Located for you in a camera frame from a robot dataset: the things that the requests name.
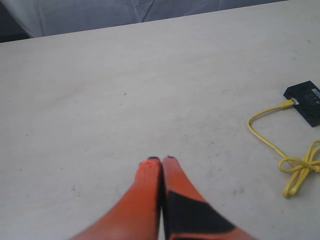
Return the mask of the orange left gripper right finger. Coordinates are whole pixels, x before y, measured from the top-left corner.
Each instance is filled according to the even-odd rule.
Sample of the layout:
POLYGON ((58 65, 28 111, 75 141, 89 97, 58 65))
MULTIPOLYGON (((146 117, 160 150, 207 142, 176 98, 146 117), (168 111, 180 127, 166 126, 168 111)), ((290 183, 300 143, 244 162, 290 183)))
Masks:
POLYGON ((178 160, 162 161, 163 223, 167 240, 253 240, 254 237, 223 217, 197 191, 178 160))

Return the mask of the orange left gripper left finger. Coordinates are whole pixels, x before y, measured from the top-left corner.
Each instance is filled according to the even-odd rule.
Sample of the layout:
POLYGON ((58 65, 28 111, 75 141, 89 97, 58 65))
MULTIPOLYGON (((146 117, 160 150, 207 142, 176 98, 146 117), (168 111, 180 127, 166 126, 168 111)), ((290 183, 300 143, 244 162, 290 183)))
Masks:
POLYGON ((160 224, 162 163, 142 161, 131 187, 100 219, 74 240, 157 240, 160 224))

